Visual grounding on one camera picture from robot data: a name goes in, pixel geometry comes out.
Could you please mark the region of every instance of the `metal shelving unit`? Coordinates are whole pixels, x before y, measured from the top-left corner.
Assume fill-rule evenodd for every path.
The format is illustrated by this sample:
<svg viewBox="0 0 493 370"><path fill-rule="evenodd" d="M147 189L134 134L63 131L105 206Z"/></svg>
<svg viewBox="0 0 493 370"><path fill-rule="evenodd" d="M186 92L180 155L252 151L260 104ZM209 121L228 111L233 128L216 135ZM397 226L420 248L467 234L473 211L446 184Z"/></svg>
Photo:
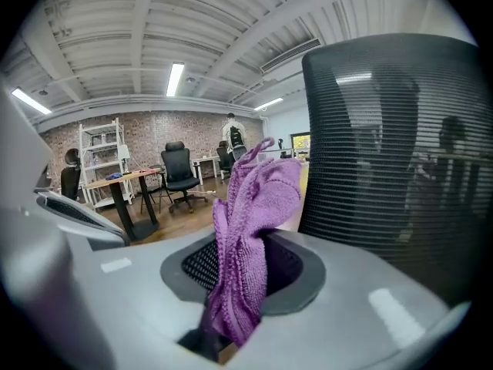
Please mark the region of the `metal shelving unit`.
<svg viewBox="0 0 493 370"><path fill-rule="evenodd" d="M91 204L95 209L114 204L113 198L107 196L101 189L84 189L87 183L101 180L101 174L98 171L101 169L115 167L113 173L124 173L126 171L128 161L118 158L118 148L125 144L125 132L123 125L119 124L118 118L111 123L99 126L83 127L79 125L79 155L81 155L81 170L82 170L82 192L87 204ZM113 157L107 156L110 160L100 161L99 155L106 152L110 153L113 150ZM132 184L129 180L123 182L123 199L132 204L133 193Z"/></svg>

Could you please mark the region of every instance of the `microfiber cloth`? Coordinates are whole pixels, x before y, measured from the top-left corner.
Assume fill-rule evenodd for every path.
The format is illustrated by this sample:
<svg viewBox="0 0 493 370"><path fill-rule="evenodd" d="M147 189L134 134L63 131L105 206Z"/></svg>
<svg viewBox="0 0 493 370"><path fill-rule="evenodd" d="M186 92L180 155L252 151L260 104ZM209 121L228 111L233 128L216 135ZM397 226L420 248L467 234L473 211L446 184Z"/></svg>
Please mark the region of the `microfiber cloth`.
<svg viewBox="0 0 493 370"><path fill-rule="evenodd" d="M281 225L300 206L301 165L296 159L250 163L272 146L266 138L234 166L228 201L213 205L219 278L210 294L213 328L241 347L260 323L267 292L267 262L259 234Z"/></svg>
<svg viewBox="0 0 493 370"><path fill-rule="evenodd" d="M122 178L122 174L121 173L113 173L112 175L107 176L106 180L107 181L116 180L117 178Z"/></svg>

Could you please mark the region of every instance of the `white wall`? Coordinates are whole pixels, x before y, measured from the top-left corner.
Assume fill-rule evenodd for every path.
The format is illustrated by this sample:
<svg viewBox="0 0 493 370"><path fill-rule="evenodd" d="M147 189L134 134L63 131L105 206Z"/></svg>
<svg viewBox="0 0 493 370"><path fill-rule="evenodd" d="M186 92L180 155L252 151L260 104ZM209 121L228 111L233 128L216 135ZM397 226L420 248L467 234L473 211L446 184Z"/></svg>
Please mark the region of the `white wall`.
<svg viewBox="0 0 493 370"><path fill-rule="evenodd" d="M279 111L268 116L267 135L284 140L284 148L291 148L291 134L309 132L310 119L308 117L308 106L306 104L287 111Z"/></svg>

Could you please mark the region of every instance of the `fluorescent light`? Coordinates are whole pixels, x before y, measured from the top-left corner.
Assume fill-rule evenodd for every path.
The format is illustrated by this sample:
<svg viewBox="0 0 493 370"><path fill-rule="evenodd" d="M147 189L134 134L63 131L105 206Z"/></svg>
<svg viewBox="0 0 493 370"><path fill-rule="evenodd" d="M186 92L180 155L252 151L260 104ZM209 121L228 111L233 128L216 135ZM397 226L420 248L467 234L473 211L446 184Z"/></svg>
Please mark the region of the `fluorescent light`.
<svg viewBox="0 0 493 370"><path fill-rule="evenodd" d="M179 79L182 76L185 65L183 63L173 63L171 74L169 74L168 90L166 95L169 97L175 96L176 88L178 88Z"/></svg>
<svg viewBox="0 0 493 370"><path fill-rule="evenodd" d="M255 111L258 111L259 109L262 109L262 108L265 108L265 107L268 107L268 106L272 106L273 104L276 104L278 102L282 102L284 99L279 97L278 99L275 99L275 100L272 100L268 103L265 103L265 104L262 104L262 106L258 106L255 108Z"/></svg>
<svg viewBox="0 0 493 370"><path fill-rule="evenodd" d="M346 76L346 77L336 78L336 82L338 85L340 85L341 83L362 81L364 79L371 79L371 72L364 72L363 74L358 74L356 76Z"/></svg>
<svg viewBox="0 0 493 370"><path fill-rule="evenodd" d="M17 88L14 92L12 92L12 95L17 97L19 100L22 100L24 103L29 104L32 108L36 108L40 113L44 113L45 115L52 113L49 109L43 107L36 100L26 95L19 88Z"/></svg>

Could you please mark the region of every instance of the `mesh chair back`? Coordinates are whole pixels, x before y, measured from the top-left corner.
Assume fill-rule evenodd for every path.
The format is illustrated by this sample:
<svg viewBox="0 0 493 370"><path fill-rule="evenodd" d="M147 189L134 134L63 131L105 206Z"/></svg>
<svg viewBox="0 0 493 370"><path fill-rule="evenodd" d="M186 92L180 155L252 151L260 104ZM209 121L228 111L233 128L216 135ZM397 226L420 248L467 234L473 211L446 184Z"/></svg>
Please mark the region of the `mesh chair back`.
<svg viewBox="0 0 493 370"><path fill-rule="evenodd" d="M378 35L304 57L310 170L300 231L467 298L488 229L493 114L477 48Z"/></svg>
<svg viewBox="0 0 493 370"><path fill-rule="evenodd" d="M190 168L190 150L183 146L173 147L171 150L161 152L166 167L166 181L175 182L186 180L193 176Z"/></svg>
<svg viewBox="0 0 493 370"><path fill-rule="evenodd" d="M219 155L219 167L221 170L231 170L231 158L228 154L228 149L225 146L220 146L216 149Z"/></svg>
<svg viewBox="0 0 493 370"><path fill-rule="evenodd" d="M72 200L77 200L77 192L79 191L80 168L66 167L62 170L60 177L60 186L62 187L62 195Z"/></svg>

